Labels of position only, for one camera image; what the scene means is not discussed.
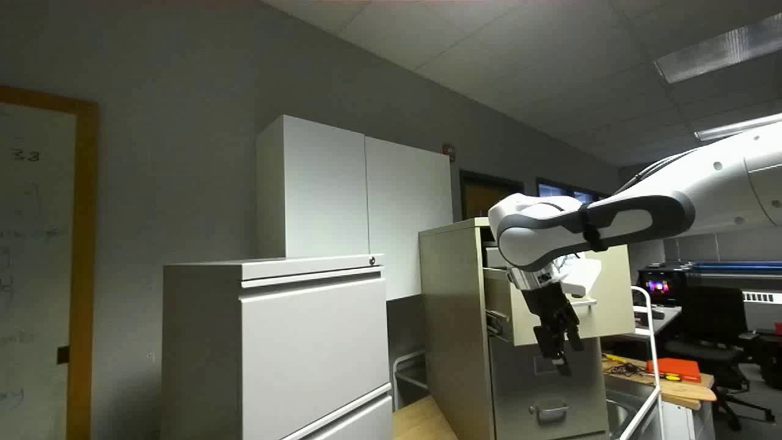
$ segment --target white cabinet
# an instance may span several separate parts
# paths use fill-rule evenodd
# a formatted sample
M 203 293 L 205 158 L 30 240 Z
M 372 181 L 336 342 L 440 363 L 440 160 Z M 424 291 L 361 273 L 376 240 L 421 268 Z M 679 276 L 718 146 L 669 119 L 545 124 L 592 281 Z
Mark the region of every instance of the white cabinet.
M 165 440 L 392 438 L 381 258 L 168 263 Z
M 385 254 L 394 297 L 421 291 L 418 232 L 453 221 L 443 153 L 368 136 L 369 251 Z
M 385 254 L 387 297 L 421 293 L 418 232 L 453 221 L 446 153 L 278 116 L 259 133 L 261 256 Z
M 359 131 L 278 116 L 256 150 L 261 256 L 369 251 Z

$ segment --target chair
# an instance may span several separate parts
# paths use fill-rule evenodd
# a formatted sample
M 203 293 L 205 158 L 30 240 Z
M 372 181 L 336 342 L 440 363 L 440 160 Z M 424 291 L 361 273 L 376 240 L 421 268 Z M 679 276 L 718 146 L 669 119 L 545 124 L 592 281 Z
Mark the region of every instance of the chair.
M 743 293 L 739 287 L 686 287 L 678 331 L 668 334 L 663 351 L 669 357 L 697 359 L 702 372 L 715 374 L 715 412 L 724 416 L 732 429 L 741 429 L 739 412 L 732 406 L 760 411 L 763 419 L 773 422 L 776 412 L 765 406 L 735 397 L 735 391 L 748 391 L 751 381 L 739 363 L 746 359 L 748 331 Z

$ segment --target equipment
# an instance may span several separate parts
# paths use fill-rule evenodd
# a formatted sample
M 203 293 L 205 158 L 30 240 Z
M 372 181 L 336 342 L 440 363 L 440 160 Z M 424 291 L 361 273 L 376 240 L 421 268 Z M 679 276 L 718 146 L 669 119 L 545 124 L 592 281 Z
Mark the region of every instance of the equipment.
M 686 270 L 695 263 L 652 263 L 638 270 L 638 285 L 642 285 L 656 304 L 683 304 L 686 291 Z
M 567 372 L 564 334 L 579 346 L 579 320 L 569 300 L 562 300 L 553 270 L 558 256 L 678 235 L 782 225 L 782 124 L 661 158 L 594 202 L 515 192 L 489 210 L 489 221 L 519 287 L 541 314 L 541 350 Z

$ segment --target door frame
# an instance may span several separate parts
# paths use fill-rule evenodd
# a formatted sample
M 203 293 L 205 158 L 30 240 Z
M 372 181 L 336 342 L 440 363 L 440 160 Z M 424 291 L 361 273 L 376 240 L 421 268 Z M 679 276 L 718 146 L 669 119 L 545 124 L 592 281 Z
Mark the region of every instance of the door frame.
M 76 116 L 67 440 L 88 440 L 93 396 L 98 104 L 11 86 L 0 86 L 0 103 Z
M 524 192 L 524 183 L 513 181 L 513 177 L 500 177 L 500 175 L 462 168 L 459 190 L 462 190 L 462 220 L 468 220 L 468 216 L 487 216 L 489 215 L 491 205 L 475 199 L 478 190 L 512 196 L 512 192 Z

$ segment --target wall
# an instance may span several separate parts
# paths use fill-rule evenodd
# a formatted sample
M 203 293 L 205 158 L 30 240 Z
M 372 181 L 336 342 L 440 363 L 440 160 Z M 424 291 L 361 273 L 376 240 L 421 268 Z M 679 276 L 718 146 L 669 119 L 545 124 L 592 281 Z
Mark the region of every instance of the wall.
M 93 435 L 157 438 L 161 263 L 251 256 L 254 133 L 282 111 L 458 168 L 611 190 L 611 165 L 251 0 L 3 0 L 0 82 L 96 100 Z
M 666 256 L 669 260 L 782 260 L 779 235 L 779 226 L 763 226 L 732 235 L 668 240 Z

